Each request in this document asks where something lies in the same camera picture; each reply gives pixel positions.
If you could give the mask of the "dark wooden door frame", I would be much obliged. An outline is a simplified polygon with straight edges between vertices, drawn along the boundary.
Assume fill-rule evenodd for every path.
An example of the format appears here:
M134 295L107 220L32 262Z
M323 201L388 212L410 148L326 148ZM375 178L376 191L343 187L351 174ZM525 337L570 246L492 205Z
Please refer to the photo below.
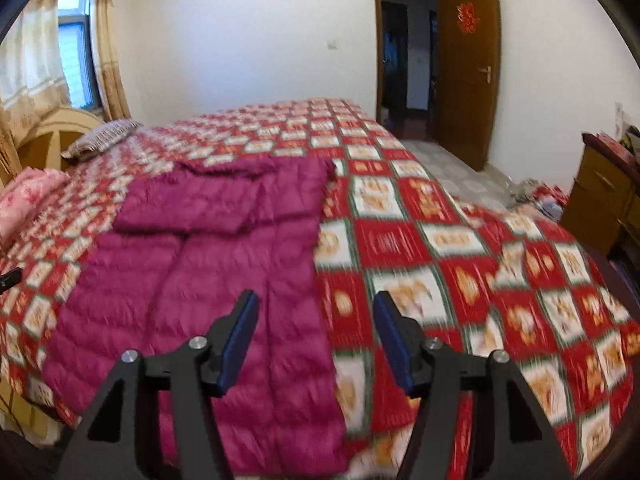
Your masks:
M374 0L375 118L387 122L432 110L436 0Z

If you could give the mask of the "right beige curtain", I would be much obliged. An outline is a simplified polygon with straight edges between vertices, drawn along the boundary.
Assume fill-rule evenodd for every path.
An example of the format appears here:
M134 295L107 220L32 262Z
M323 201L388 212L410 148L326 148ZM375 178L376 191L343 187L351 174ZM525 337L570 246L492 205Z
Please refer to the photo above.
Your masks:
M119 70L113 6L113 0L90 0L91 55L106 120L131 117Z

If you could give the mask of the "left beige curtain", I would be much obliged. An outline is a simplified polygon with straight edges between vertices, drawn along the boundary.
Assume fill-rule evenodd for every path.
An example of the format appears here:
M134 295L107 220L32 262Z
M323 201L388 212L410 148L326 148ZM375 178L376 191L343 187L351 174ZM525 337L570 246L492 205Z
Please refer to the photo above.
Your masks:
M58 44L58 0L29 0L1 43L1 130L21 144L70 104Z

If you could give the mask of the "window with dark frame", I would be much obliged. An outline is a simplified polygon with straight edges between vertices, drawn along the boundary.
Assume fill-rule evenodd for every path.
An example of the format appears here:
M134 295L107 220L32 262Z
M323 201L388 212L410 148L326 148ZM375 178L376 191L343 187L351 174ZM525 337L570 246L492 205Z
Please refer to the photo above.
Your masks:
M90 35L90 1L58 0L58 46L72 107L101 108Z

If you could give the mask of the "striped grey pillow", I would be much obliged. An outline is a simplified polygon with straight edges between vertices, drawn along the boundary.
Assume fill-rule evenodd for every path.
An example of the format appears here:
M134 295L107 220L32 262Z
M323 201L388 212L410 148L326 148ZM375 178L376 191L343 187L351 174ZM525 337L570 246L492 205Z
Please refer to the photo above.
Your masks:
M74 162L85 162L107 152L141 127L141 122L130 118L106 122L70 144L65 151L62 151L61 157Z

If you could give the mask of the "grey clothes pile on dresser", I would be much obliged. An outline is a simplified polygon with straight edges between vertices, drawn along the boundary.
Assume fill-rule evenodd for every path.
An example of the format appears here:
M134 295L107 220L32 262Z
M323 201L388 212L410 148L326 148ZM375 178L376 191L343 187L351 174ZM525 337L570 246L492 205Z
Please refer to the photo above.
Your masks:
M640 157L640 130L636 126L628 126L620 138L620 145L635 158Z

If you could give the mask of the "clothes pile on floor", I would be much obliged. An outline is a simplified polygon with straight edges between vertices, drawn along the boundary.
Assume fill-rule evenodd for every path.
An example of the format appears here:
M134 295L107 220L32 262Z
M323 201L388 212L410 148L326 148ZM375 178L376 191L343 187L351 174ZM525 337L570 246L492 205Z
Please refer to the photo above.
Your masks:
M554 222L561 220L568 195L559 186L549 186L534 179L511 183L506 209L517 214L544 217Z

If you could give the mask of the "beige curtain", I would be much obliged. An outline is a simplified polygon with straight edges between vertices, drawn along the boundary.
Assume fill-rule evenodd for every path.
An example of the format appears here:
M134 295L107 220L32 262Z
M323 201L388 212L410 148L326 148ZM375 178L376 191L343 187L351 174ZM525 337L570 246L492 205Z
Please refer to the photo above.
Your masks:
M91 55L106 120L131 117L119 70L113 6L113 0L90 0Z
M70 104L58 44L58 0L29 0L1 43L1 130L21 144Z

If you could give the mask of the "beige wooden headboard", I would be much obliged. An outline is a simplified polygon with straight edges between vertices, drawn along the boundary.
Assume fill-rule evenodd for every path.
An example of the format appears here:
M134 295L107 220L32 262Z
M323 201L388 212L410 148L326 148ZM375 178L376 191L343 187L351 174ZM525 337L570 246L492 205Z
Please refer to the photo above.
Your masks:
M62 159L61 154L81 136L103 124L99 116L86 110L62 106L44 116L20 142L15 142L2 125L1 186L25 167L66 170L72 163Z

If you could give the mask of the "pink floral folded blanket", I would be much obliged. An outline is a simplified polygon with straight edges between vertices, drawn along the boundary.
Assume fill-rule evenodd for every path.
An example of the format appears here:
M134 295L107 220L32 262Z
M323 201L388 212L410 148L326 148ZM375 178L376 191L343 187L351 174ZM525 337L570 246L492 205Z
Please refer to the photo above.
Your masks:
M58 188L70 180L61 170L25 168L1 193L1 251L13 243L27 220Z

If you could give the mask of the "red door decoration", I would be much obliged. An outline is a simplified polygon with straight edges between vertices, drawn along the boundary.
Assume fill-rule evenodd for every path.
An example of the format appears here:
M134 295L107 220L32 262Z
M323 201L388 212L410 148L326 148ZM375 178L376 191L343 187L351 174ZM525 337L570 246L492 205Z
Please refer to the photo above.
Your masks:
M474 3L466 2L457 5L457 24L462 34L476 33L480 17L476 14Z

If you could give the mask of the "red patterned bedspread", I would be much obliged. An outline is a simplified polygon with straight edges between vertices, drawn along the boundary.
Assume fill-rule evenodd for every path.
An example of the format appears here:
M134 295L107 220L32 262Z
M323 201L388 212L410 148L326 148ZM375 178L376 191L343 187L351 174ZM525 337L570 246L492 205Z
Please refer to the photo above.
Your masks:
M179 162L249 157L333 162L314 248L346 467L319 479L388 479L399 469L419 404L395 382L373 321L389 292L426 336L486 358L504 350L548 417L570 473L608 476L630 417L639 326L569 232L451 196L397 139L352 102L313 99L140 128L63 171L13 243L3 271L23 270L1 297L1 427L8 455L42 475L35 440L82 414L42 377L47 345L96 238L111 229L130 183Z

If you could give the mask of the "brown wooden dresser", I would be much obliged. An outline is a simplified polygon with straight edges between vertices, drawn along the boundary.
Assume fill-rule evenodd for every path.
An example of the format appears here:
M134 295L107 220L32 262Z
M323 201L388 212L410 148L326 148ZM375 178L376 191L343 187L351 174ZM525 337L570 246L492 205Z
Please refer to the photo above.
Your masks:
M584 151L560 225L602 256L639 263L639 159L620 158L593 133Z

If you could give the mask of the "magenta puffer jacket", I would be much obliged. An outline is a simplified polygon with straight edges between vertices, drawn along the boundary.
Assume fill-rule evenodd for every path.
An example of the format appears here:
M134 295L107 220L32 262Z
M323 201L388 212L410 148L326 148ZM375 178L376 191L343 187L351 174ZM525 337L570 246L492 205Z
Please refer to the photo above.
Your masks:
M250 289L257 327L238 381L213 404L232 470L342 472L345 422L314 272L333 173L326 158L249 157L133 180L48 342L54 396L82 414L122 352L174 351Z

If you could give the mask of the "brown wooden door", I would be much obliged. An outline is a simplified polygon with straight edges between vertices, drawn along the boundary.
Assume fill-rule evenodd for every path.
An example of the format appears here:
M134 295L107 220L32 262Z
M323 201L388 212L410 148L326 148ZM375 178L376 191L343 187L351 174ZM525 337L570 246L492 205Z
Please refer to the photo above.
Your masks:
M457 5L474 3L472 35L460 32ZM436 139L470 168L483 170L494 128L500 72L499 0L437 0ZM480 67L492 67L486 84Z

